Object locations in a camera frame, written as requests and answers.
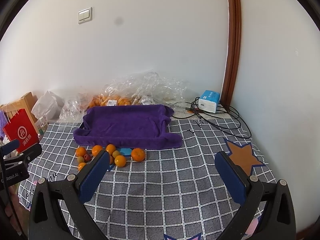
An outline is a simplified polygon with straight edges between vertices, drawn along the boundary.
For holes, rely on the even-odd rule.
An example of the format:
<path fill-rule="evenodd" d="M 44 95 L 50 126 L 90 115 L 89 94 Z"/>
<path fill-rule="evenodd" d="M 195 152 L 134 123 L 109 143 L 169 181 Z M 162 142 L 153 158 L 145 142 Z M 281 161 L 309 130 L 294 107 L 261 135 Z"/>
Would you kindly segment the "small green fruit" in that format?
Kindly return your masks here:
<path fill-rule="evenodd" d="M 85 160 L 84 160 L 84 158 L 82 156 L 78 156 L 77 157 L 77 162 L 80 164 L 80 163 L 84 163 Z"/>

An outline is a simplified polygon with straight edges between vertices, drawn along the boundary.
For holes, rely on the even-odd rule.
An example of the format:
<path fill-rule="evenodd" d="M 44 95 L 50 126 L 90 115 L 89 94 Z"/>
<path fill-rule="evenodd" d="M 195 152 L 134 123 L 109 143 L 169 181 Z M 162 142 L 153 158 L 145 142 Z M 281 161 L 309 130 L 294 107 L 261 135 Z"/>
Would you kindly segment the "small red fruit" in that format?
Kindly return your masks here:
<path fill-rule="evenodd" d="M 85 162 L 89 162 L 89 161 L 91 161 L 91 159 L 92 159 L 92 157 L 89 154 L 84 155 Z"/>

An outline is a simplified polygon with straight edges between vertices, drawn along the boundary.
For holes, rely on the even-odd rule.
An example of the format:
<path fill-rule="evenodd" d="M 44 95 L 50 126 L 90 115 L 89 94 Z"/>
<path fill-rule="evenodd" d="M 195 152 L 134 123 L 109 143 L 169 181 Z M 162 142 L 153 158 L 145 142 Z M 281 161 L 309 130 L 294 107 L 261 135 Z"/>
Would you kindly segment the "yellow green citrus fruit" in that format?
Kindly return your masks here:
<path fill-rule="evenodd" d="M 119 156 L 119 155 L 121 155 L 121 153 L 118 151 L 118 150 L 116 150 L 116 151 L 114 151 L 113 153 L 112 153 L 112 157 L 115 159 L 117 156 Z"/>

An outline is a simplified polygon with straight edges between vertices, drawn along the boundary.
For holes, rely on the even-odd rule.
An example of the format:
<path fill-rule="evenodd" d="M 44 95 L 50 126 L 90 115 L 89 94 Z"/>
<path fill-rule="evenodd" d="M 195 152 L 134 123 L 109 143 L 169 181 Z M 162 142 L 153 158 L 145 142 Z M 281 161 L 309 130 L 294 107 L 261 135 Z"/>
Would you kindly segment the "large orange mandarin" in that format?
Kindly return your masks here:
<path fill-rule="evenodd" d="M 131 151 L 131 158 L 134 161 L 141 162 L 145 160 L 145 151 L 141 148 L 134 148 Z"/>

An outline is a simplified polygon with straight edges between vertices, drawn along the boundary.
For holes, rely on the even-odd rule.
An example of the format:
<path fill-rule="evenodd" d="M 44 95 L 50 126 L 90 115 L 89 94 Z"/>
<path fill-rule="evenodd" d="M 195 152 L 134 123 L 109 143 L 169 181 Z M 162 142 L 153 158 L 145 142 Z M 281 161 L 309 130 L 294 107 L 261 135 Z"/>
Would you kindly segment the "small orange mandarin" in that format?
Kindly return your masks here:
<path fill-rule="evenodd" d="M 82 168 L 84 167 L 86 165 L 86 163 L 79 163 L 78 164 L 78 171 L 81 171 L 82 170 Z"/>

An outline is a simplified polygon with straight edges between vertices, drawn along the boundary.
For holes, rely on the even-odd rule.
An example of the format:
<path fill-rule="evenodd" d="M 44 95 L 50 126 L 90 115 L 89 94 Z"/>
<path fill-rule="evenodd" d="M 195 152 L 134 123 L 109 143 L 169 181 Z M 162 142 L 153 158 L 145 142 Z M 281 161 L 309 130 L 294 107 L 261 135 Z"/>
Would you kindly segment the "red paper shopping bag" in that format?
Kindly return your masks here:
<path fill-rule="evenodd" d="M 18 153 L 22 153 L 27 148 L 39 143 L 38 134 L 25 109 L 19 109 L 3 127 L 3 131 L 10 141 L 15 139 L 19 141 L 19 147 L 16 149 Z"/>

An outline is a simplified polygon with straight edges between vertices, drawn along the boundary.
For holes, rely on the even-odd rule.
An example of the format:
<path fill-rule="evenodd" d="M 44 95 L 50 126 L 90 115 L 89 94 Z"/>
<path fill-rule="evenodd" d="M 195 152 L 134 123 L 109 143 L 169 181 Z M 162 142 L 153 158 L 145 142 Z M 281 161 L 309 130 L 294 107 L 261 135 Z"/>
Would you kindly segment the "white plastic bag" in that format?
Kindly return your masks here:
<path fill-rule="evenodd" d="M 47 121 L 57 120 L 64 106 L 64 100 L 51 91 L 46 91 L 33 106 L 31 113 L 37 118 Z"/>

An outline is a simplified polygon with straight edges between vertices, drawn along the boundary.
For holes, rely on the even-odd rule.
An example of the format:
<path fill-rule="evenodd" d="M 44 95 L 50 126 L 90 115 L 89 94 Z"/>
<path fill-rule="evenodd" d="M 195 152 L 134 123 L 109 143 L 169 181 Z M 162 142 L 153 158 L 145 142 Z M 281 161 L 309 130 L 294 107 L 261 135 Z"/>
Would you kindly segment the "grey checked bed sheet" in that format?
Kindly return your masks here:
<path fill-rule="evenodd" d="M 225 140 L 249 142 L 247 130 L 224 116 L 205 123 L 173 120 L 180 148 L 147 151 L 106 172 L 85 207 L 109 239 L 217 239 L 238 210 L 215 168 Z"/>

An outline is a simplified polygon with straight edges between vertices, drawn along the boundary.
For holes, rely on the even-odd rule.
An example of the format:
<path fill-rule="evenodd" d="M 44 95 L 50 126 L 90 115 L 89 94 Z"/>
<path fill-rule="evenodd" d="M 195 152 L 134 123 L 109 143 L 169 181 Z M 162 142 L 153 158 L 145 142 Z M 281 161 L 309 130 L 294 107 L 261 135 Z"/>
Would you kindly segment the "bagged oranges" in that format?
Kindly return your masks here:
<path fill-rule="evenodd" d="M 96 106 L 128 106 L 131 105 L 131 99 L 118 96 L 109 95 L 105 96 L 103 94 L 93 96 L 92 101 L 89 103 L 88 108 Z"/>

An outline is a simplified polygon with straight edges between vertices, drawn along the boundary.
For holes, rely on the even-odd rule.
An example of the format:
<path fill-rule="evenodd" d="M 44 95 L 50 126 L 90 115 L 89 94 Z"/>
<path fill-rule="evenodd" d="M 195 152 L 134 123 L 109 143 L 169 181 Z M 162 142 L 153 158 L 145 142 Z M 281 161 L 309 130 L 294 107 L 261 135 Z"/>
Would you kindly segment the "purple towel covered tray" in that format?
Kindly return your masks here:
<path fill-rule="evenodd" d="M 174 111 L 165 105 L 93 107 L 73 138 L 78 145 L 165 150 L 180 148 L 182 137 L 167 131 Z"/>

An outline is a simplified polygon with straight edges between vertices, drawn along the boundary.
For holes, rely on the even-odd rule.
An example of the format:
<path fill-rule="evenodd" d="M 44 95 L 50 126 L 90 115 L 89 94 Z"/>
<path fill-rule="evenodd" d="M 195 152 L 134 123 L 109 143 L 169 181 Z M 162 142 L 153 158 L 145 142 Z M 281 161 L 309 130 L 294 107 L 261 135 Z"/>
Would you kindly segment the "blue white tissue pack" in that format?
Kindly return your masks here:
<path fill-rule="evenodd" d="M 216 113 L 220 101 L 220 93 L 205 90 L 198 100 L 199 109 L 209 113 Z"/>

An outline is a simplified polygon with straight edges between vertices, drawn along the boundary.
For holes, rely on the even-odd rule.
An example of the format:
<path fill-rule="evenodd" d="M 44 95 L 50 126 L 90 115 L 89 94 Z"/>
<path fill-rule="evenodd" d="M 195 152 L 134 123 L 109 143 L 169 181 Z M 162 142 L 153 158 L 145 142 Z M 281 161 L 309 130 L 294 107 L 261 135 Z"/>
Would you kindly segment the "clear plastic bags pile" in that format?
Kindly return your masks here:
<path fill-rule="evenodd" d="M 80 122 L 89 109 L 93 96 L 118 95 L 131 99 L 131 105 L 166 105 L 184 108 L 187 85 L 174 77 L 162 77 L 156 72 L 127 75 L 109 81 L 99 94 L 79 93 L 66 100 L 58 122 Z"/>

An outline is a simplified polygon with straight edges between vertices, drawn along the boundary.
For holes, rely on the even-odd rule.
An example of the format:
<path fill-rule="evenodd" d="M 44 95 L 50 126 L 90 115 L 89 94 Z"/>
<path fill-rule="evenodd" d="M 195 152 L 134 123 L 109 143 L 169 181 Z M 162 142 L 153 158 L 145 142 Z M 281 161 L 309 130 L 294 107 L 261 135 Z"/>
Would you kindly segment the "white light switch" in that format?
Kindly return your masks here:
<path fill-rule="evenodd" d="M 78 12 L 78 23 L 82 24 L 92 20 L 92 7 L 80 10 Z"/>

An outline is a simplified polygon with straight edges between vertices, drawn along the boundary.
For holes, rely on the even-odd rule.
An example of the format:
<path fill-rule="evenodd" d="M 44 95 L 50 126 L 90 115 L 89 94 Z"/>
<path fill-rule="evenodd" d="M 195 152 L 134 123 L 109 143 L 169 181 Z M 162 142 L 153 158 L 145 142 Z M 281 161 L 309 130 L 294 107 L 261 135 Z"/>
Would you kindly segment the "brown wooden door frame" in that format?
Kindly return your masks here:
<path fill-rule="evenodd" d="M 228 0 L 228 51 L 220 103 L 228 109 L 236 83 L 241 50 L 241 0 Z"/>

